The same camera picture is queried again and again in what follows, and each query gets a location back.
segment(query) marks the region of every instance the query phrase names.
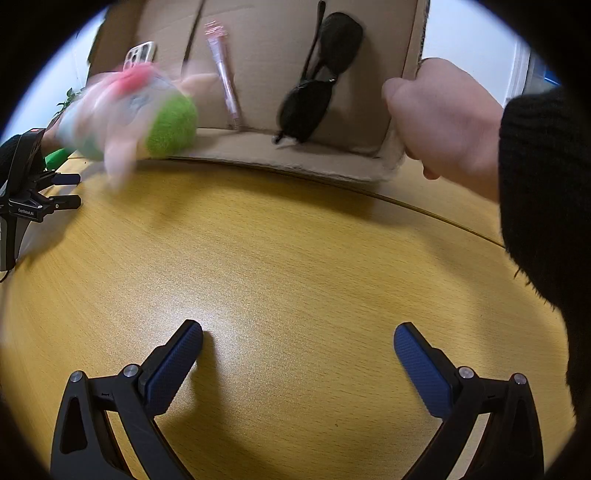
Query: metal screw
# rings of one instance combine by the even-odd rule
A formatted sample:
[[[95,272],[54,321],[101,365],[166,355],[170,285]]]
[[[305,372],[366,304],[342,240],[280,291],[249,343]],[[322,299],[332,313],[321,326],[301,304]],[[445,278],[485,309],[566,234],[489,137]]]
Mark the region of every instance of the metal screw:
[[[134,377],[139,371],[139,367],[136,364],[128,365],[123,369],[123,374],[126,377]]]
[[[513,375],[513,380],[517,385],[525,385],[527,383],[527,378],[524,374],[515,374]]]
[[[460,367],[458,369],[458,372],[460,374],[460,377],[462,377],[462,378],[472,378],[472,377],[474,377],[474,370],[471,369],[470,367]]]
[[[71,382],[78,382],[82,379],[82,372],[80,370],[76,370],[74,373],[72,373],[70,375],[70,381]]]

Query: white phone case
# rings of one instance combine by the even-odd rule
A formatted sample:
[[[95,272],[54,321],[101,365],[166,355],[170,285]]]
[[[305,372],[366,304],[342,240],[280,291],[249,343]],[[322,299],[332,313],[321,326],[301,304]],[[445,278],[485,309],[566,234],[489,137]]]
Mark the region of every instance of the white phone case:
[[[142,43],[127,52],[125,56],[125,62],[123,63],[123,69],[126,70],[133,65],[138,63],[145,63],[146,61],[153,61],[154,54],[156,53],[156,43],[153,41],[147,41]]]

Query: blue gripper pad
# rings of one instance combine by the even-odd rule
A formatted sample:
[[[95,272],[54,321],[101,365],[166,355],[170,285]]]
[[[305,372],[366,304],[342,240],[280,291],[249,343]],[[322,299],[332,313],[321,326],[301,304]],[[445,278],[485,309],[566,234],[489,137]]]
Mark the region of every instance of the blue gripper pad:
[[[429,413],[445,420],[452,412],[452,386],[433,362],[433,350],[412,323],[403,323],[396,328],[394,351],[400,363]]]
[[[166,412],[203,347],[203,330],[194,320],[185,320],[166,345],[157,347],[144,362],[159,361],[153,372],[147,368],[144,408],[154,417]]]

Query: pink pen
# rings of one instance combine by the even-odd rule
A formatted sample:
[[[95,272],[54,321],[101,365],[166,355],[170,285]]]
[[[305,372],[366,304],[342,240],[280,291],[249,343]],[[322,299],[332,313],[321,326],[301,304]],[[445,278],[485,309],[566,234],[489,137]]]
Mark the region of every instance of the pink pen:
[[[240,108],[238,106],[238,101],[236,100],[236,95],[234,94],[234,88],[230,81],[230,75],[226,65],[225,38],[227,36],[226,29],[220,23],[213,21],[205,25],[205,37],[207,38],[207,43],[209,43],[209,48],[211,48],[213,59],[216,62],[217,72],[222,79],[224,96],[226,98],[226,108],[232,119],[232,127],[235,130],[239,130],[242,126]]]

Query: black clamp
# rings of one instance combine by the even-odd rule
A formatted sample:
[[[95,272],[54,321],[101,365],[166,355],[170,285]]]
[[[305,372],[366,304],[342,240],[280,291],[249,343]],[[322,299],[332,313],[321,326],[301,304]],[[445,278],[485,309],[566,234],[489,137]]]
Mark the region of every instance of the black clamp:
[[[131,446],[151,480],[193,480],[154,421],[168,409],[203,347],[203,331],[185,320],[141,365],[112,377],[71,374],[51,447],[56,480],[131,480],[107,411],[119,413]]]
[[[151,480],[193,480],[162,436],[154,417],[166,412],[203,347],[203,331],[185,320],[142,365],[112,377],[71,374],[61,401],[51,448],[56,480],[131,480],[107,411],[118,412],[131,446]],[[431,347],[412,323],[399,325],[394,349],[429,413],[442,419],[437,433],[404,480],[445,480],[478,415],[490,413],[463,480],[536,480],[544,472],[540,425],[529,383],[480,378],[456,368]]]
[[[490,413],[463,480],[536,480],[544,473],[540,424],[525,375],[507,381],[456,368],[412,323],[394,333],[394,349],[429,413],[442,419],[437,433],[403,480],[445,480],[478,415]]]
[[[12,157],[8,179],[0,188],[0,271],[14,268],[22,238],[30,222],[42,222],[56,210],[77,209],[78,195],[45,197],[41,190],[52,185],[78,185],[80,175],[45,171],[41,154],[44,128],[21,135]]]

